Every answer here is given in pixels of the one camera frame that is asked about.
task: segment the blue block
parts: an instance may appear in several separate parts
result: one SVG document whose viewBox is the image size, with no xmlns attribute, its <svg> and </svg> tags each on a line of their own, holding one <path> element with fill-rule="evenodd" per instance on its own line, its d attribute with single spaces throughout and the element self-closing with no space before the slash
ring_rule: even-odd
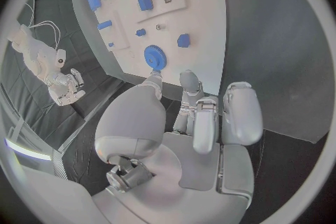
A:
<svg viewBox="0 0 336 224">
<path fill-rule="evenodd" d="M 92 11 L 96 11 L 99 7 L 101 7 L 100 0 L 87 0 L 87 1 Z"/>
<path fill-rule="evenodd" d="M 138 0 L 141 11 L 152 10 L 153 2 L 152 0 Z"/>
<path fill-rule="evenodd" d="M 145 29 L 140 29 L 140 30 L 138 30 L 137 33 L 136 33 L 137 36 L 143 36 L 143 35 L 145 35 L 145 34 L 146 34 L 146 30 L 145 30 Z"/>
<path fill-rule="evenodd" d="M 178 38 L 178 47 L 188 48 L 190 46 L 190 37 L 189 34 L 182 34 Z"/>
<path fill-rule="evenodd" d="M 112 22 L 110 20 L 109 21 L 104 21 L 101 24 L 98 24 L 97 28 L 98 28 L 98 30 L 101 30 L 101 29 L 107 28 L 109 26 L 112 26 Z"/>
</svg>

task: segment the humanoid robot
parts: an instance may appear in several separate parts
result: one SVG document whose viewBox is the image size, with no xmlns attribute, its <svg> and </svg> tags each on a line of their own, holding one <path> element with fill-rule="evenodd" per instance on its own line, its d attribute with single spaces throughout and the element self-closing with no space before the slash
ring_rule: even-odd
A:
<svg viewBox="0 0 336 224">
<path fill-rule="evenodd" d="M 107 173 L 110 194 L 94 199 L 109 220 L 239 223 L 250 205 L 254 175 L 244 146 L 263 132 L 255 91 L 246 82 L 229 85 L 219 143 L 218 98 L 204 97 L 192 71 L 182 72 L 180 83 L 182 106 L 171 133 L 164 133 L 160 71 L 117 97 L 101 117 L 96 152 L 115 166 Z"/>
<path fill-rule="evenodd" d="M 72 68 L 68 75 L 60 72 L 66 62 L 65 50 L 55 50 L 34 39 L 30 29 L 17 21 L 7 38 L 12 42 L 14 50 L 23 54 L 27 68 L 48 86 L 49 94 L 56 104 L 72 104 L 85 94 L 82 90 L 78 91 L 84 85 L 79 71 Z"/>
</svg>

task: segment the blue gear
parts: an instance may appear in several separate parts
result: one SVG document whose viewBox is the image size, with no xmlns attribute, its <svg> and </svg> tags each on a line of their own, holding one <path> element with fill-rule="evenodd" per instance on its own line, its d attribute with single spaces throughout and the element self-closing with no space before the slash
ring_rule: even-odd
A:
<svg viewBox="0 0 336 224">
<path fill-rule="evenodd" d="M 146 63 L 154 70 L 162 70 L 167 65 L 167 57 L 164 51 L 155 45 L 150 45 L 144 50 Z"/>
</svg>

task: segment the black floor mat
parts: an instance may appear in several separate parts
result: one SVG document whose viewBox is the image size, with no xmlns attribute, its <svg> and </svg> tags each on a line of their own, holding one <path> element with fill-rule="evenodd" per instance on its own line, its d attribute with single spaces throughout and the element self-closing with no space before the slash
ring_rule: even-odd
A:
<svg viewBox="0 0 336 224">
<path fill-rule="evenodd" d="M 106 172 L 112 168 L 111 165 L 103 163 L 95 152 L 94 139 L 97 124 L 108 105 L 131 87 L 133 87 L 132 84 L 126 83 L 116 92 L 81 130 L 63 156 L 64 168 L 69 180 L 82 184 L 91 195 L 108 186 Z M 165 97 L 161 102 L 166 109 L 165 131 L 171 132 L 181 102 L 172 101 Z M 324 142 L 325 138 L 317 144 L 312 144 L 266 130 L 258 143 L 249 146 L 248 151 L 255 174 L 255 191 L 252 204 L 241 223 L 261 223 L 283 206 L 311 172 Z M 308 210 L 296 223 L 317 223 L 309 222 L 311 221 L 311 212 L 317 212 L 321 208 L 320 203 L 326 201 L 325 196 L 321 196 L 317 206 L 316 202 L 315 205 L 312 205 L 313 211 Z"/>
</svg>

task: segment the white board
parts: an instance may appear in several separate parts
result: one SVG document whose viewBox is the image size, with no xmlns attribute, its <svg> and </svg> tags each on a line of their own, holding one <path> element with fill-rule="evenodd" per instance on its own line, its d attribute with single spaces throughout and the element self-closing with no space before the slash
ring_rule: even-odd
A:
<svg viewBox="0 0 336 224">
<path fill-rule="evenodd" d="M 225 0 L 152 1 L 152 10 L 141 11 L 137 0 L 101 0 L 95 12 L 99 23 L 112 20 L 115 26 L 114 34 L 102 34 L 106 52 L 114 53 L 125 73 L 148 77 L 151 68 L 144 60 L 144 49 L 157 45 L 167 56 L 164 82 L 180 85 L 180 72 L 190 69 L 203 82 L 205 92 L 218 95 L 226 44 Z M 158 24 L 165 28 L 156 30 Z M 136 36 L 139 29 L 145 29 L 146 35 Z M 190 47 L 178 47 L 181 34 L 189 34 Z"/>
</svg>

